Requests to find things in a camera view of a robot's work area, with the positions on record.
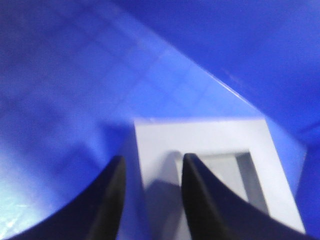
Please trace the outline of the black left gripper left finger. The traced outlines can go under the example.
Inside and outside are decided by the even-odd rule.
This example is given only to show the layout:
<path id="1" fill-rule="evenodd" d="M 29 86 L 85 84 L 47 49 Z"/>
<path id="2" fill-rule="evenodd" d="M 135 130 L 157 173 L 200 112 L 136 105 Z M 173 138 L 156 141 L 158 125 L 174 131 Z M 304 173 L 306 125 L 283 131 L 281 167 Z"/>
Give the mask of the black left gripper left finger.
<path id="1" fill-rule="evenodd" d="M 126 160 L 114 156 L 75 199 L 16 240 L 115 240 L 126 193 Z"/>

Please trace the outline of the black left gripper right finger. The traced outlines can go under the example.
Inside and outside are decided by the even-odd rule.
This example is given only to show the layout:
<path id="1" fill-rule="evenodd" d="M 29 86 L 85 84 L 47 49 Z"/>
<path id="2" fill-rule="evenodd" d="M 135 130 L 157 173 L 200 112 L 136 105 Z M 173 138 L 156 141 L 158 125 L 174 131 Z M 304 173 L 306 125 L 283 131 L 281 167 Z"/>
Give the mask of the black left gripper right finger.
<path id="1" fill-rule="evenodd" d="M 181 195 L 193 240 L 311 240 L 246 202 L 194 153 L 183 156 Z"/>

